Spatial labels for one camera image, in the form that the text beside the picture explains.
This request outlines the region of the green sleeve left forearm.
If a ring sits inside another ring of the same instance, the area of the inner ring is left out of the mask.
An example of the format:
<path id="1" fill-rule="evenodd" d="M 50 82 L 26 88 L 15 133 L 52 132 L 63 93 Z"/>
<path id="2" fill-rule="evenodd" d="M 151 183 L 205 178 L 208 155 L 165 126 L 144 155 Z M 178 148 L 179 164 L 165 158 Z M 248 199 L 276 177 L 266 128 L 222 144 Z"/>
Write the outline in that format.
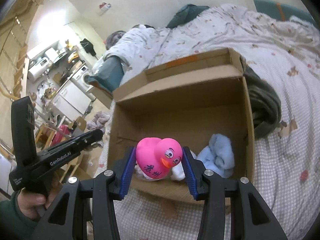
<path id="1" fill-rule="evenodd" d="M 18 195 L 14 192 L 10 200 L 1 201 L 0 219 L 2 239 L 30 239 L 37 222 L 26 217 L 18 207 Z"/>

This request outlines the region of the left hand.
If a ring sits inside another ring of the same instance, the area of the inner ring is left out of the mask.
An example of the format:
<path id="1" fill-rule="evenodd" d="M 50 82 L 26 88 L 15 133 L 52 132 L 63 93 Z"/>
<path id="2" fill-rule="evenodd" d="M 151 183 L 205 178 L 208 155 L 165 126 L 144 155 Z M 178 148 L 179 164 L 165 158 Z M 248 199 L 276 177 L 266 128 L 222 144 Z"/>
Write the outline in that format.
<path id="1" fill-rule="evenodd" d="M 62 184 L 56 177 L 52 179 L 52 187 L 47 197 L 42 194 L 29 192 L 26 189 L 23 189 L 17 197 L 17 204 L 21 213 L 33 221 L 38 221 L 41 218 L 38 209 L 47 209 L 61 189 Z"/>

